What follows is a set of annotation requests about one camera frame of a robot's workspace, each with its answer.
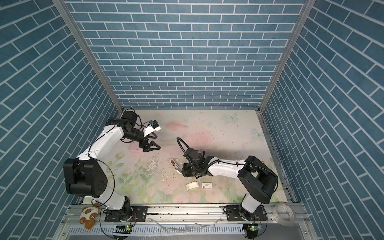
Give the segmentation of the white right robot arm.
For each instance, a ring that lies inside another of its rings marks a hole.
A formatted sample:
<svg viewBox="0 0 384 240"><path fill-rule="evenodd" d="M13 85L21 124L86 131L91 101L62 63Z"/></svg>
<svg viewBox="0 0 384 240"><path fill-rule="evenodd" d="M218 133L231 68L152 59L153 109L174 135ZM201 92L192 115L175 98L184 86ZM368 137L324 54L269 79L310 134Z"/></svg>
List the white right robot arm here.
<svg viewBox="0 0 384 240"><path fill-rule="evenodd" d="M184 177L200 178L219 176L238 179L247 190L239 206L239 214L246 220L252 219L257 208L269 204L278 186L278 175L254 156L245 160L222 160L214 156L205 157L204 153L188 148L183 150L188 161L183 164Z"/></svg>

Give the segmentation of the staple box tray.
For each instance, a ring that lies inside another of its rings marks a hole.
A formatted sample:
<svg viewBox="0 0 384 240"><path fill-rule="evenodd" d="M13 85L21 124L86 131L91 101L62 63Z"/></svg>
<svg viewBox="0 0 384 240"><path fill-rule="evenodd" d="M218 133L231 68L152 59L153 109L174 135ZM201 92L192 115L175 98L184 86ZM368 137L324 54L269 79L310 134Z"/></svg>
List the staple box tray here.
<svg viewBox="0 0 384 240"><path fill-rule="evenodd" d="M191 182L191 183L186 184L187 190L196 189L198 187L199 187L199 183L198 182Z"/></svg>

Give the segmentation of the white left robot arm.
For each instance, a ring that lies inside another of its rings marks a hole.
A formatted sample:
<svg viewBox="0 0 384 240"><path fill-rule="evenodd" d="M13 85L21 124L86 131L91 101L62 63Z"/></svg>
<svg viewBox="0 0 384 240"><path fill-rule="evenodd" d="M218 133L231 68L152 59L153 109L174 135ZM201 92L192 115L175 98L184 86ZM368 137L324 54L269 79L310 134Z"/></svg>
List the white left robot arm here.
<svg viewBox="0 0 384 240"><path fill-rule="evenodd" d="M154 142L156 132L161 129L158 121L137 124L139 119L135 111L124 111L121 118L108 119L97 139L83 153L67 159L63 165L67 193L92 197L95 204L106 208L106 215L119 222L131 220L133 208L128 197L118 194L115 187L109 187L109 182L115 185L116 180L107 176L114 174L107 164L108 153L117 142L125 139L137 142L145 153L160 150Z"/></svg>

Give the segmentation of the white staple box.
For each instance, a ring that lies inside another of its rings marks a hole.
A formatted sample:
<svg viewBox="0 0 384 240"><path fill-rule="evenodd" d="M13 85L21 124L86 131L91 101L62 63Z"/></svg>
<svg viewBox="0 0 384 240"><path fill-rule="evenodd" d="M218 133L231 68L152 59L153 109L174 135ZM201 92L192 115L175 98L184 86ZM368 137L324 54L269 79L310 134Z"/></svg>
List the white staple box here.
<svg viewBox="0 0 384 240"><path fill-rule="evenodd" d="M212 189L213 184L212 183L202 183L202 189Z"/></svg>

